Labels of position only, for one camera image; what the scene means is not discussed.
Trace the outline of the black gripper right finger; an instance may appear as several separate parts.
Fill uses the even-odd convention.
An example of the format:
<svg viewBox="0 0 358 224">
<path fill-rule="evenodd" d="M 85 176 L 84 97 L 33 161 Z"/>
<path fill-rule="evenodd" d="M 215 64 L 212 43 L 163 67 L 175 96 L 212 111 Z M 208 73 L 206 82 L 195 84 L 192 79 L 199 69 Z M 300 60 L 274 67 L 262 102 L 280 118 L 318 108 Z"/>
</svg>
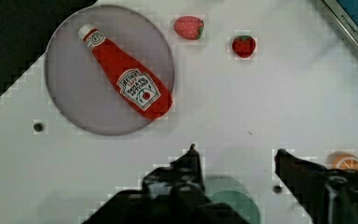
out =
<svg viewBox="0 0 358 224">
<path fill-rule="evenodd" d="M 275 174 L 310 215 L 313 224 L 358 224 L 358 171 L 328 169 L 284 149 Z"/>
</svg>

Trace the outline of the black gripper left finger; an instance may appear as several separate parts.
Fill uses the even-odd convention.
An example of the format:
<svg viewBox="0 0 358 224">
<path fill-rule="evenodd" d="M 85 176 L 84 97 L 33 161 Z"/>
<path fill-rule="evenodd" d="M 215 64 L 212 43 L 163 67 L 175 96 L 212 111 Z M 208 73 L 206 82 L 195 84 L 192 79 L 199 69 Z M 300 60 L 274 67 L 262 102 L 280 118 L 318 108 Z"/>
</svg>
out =
<svg viewBox="0 0 358 224">
<path fill-rule="evenodd" d="M 249 224 L 205 193 L 200 154 L 188 152 L 145 176 L 139 190 L 122 190 L 82 224 Z"/>
</svg>

